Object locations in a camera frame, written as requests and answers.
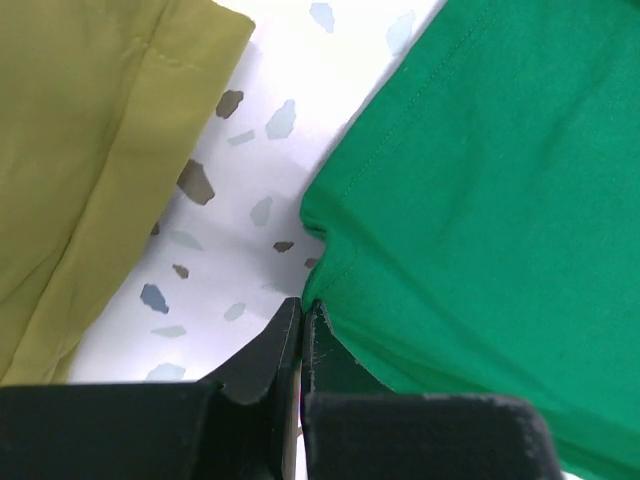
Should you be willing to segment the green t-shirt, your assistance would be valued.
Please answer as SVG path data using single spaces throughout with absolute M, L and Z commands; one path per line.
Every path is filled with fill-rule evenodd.
M 639 475 L 639 5 L 448 1 L 302 200 L 303 303 L 409 393 L 528 400 Z

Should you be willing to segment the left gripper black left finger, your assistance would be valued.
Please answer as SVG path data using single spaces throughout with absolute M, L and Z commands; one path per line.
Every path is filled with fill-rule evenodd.
M 291 479 L 301 305 L 203 378 L 5 387 L 5 479 Z

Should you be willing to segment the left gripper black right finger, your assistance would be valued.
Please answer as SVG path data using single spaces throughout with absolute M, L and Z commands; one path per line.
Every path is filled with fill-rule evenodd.
M 325 306 L 304 321 L 301 421 L 311 479 L 560 479 L 549 429 L 526 401 L 400 394 L 337 338 Z

